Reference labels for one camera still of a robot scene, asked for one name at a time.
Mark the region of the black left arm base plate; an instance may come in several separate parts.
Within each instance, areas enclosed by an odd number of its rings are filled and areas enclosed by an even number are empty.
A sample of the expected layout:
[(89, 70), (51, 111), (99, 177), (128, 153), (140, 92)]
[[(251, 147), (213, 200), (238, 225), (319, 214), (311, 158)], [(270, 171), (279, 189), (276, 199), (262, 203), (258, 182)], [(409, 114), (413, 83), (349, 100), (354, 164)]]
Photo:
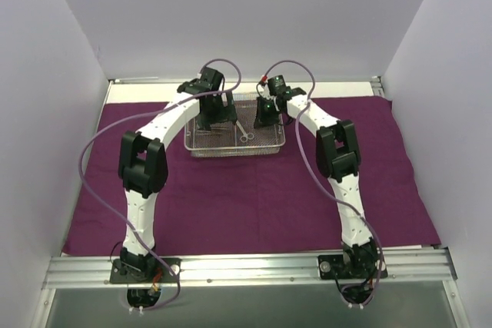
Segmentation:
[(154, 257), (145, 260), (142, 269), (126, 264), (120, 258), (113, 259), (109, 277), (110, 284), (173, 283), (175, 281), (176, 278)]

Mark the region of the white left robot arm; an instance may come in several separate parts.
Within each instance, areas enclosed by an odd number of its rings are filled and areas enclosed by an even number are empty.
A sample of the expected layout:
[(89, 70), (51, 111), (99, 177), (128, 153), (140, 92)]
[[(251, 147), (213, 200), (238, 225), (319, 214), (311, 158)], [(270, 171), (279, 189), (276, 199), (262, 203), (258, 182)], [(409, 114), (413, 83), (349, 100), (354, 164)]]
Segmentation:
[(201, 92), (218, 91), (224, 77), (195, 78), (178, 87), (171, 110), (156, 115), (137, 131), (121, 139), (118, 176), (127, 201), (127, 226), (120, 252), (121, 262), (137, 281), (149, 280), (155, 271), (150, 251), (155, 247), (153, 223), (158, 193), (168, 179), (165, 149), (181, 129), (200, 113), (212, 117), (221, 113), (222, 98), (208, 95), (186, 101)]

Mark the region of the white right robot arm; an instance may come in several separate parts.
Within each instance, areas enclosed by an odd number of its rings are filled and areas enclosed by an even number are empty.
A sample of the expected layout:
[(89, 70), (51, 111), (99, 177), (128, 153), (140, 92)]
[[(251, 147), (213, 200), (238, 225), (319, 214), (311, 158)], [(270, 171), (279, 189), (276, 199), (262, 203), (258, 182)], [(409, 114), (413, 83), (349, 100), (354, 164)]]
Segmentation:
[[(360, 189), (361, 153), (354, 123), (342, 121), (319, 107), (301, 88), (271, 88), (261, 84), (255, 123), (269, 126), (280, 114), (295, 120), (294, 132), (301, 157), (319, 188), (337, 203), (344, 255), (341, 266), (356, 277), (366, 269), (384, 265), (381, 242), (367, 221)], [(328, 191), (318, 180), (301, 142), (300, 126), (315, 138), (315, 161), (320, 175), (331, 186)]]

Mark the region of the metal mesh instrument tray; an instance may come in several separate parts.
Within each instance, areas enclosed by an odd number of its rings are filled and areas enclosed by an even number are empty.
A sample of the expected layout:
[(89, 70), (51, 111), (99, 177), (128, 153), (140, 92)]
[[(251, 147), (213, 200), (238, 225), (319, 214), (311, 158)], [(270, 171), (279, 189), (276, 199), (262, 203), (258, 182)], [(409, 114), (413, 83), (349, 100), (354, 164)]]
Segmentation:
[(229, 135), (197, 135), (197, 130), (199, 130), (198, 119), (193, 118), (184, 129), (185, 149), (193, 157), (237, 157), (278, 153), (286, 141), (283, 121), (281, 120), (281, 126), (254, 128), (257, 109), (256, 97), (257, 95), (253, 92), (233, 94), (238, 121), (244, 126), (246, 132), (254, 134), (253, 140), (241, 143), (239, 130), (231, 122), (212, 125), (212, 127), (233, 127), (233, 132)]

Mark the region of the purple cloth wrap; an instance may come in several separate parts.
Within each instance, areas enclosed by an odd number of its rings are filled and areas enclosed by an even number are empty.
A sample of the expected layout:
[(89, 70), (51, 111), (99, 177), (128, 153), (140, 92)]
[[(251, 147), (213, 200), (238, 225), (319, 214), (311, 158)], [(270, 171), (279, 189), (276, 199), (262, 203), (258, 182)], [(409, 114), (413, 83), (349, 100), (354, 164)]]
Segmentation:
[[(421, 200), (414, 170), (391, 112), (379, 97), (320, 98), (329, 114), (354, 122), (361, 147), (360, 189), (367, 220), (385, 247), (437, 245), (440, 238)], [(63, 251), (107, 256), (125, 238), (125, 192), (118, 177), (121, 136), (148, 122), (159, 103), (108, 104), (85, 172)], [(309, 164), (313, 135), (300, 129)], [(277, 154), (196, 158), (176, 137), (166, 151), (169, 176), (155, 206), (161, 255), (293, 253), (341, 246), (335, 202), (325, 196), (301, 157), (292, 127)]]

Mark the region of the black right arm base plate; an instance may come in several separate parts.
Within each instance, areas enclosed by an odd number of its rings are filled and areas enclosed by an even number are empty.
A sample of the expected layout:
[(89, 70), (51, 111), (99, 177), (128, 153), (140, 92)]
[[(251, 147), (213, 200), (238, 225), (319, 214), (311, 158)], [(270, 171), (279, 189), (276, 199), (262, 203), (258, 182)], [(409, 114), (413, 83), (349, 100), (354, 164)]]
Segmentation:
[(317, 256), (319, 277), (322, 280), (366, 280), (377, 276), (379, 262), (374, 259), (350, 261), (346, 253)]

